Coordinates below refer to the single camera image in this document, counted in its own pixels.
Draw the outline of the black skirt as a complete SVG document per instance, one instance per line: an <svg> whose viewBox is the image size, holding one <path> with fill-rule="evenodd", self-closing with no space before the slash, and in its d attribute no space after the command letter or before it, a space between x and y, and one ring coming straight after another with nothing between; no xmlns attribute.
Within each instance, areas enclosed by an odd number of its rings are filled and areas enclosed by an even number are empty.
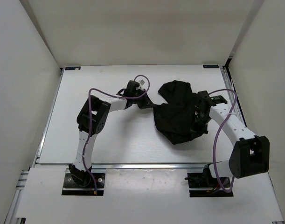
<svg viewBox="0 0 285 224"><path fill-rule="evenodd" d="M207 124L196 122L200 97L192 92L190 83L167 82L158 93L166 103L153 107L155 126L172 144L186 143L208 133Z"/></svg>

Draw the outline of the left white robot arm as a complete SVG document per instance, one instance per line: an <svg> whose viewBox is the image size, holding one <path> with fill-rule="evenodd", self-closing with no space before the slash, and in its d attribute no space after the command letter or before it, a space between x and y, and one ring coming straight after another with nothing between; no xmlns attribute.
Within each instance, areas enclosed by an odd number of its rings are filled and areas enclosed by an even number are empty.
<svg viewBox="0 0 285 224"><path fill-rule="evenodd" d="M143 88L144 80L136 78L130 80L127 87L121 89L116 95L111 95L96 88L89 89L88 98L84 103L76 122L79 130L79 143L76 158L69 165L70 173L75 182L85 187L95 178L92 176L92 152L97 135L103 130L109 113L125 110L132 105L140 109L152 107L152 102L147 95L148 87Z"/></svg>

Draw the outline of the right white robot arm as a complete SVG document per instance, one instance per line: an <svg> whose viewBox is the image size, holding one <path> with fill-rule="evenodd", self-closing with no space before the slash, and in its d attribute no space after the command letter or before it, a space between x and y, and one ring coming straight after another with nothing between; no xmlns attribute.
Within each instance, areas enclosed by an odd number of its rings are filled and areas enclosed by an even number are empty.
<svg viewBox="0 0 285 224"><path fill-rule="evenodd" d="M202 180L214 186L220 177L237 179L269 171L270 142L266 136L258 136L229 111L223 96L210 97L206 91L197 93L195 122L193 129L207 130L208 123L215 121L230 140L233 150L228 160L210 164L205 168Z"/></svg>

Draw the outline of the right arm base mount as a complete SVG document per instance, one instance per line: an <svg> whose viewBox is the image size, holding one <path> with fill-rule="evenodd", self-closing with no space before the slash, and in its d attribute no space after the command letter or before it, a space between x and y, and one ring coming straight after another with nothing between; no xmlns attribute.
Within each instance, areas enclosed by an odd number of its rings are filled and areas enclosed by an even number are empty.
<svg viewBox="0 0 285 224"><path fill-rule="evenodd" d="M217 179L205 176L204 173L187 173L189 197L233 197L233 192L226 193L220 187Z"/></svg>

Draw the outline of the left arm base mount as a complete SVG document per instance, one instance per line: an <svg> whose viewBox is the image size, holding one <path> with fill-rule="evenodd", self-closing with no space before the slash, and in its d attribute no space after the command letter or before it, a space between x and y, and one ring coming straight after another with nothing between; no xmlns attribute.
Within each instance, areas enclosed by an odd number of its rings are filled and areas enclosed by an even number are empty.
<svg viewBox="0 0 285 224"><path fill-rule="evenodd" d="M93 173L96 180L97 191L91 175L85 176L84 180L65 171L62 195L63 196L103 196L105 186L105 173Z"/></svg>

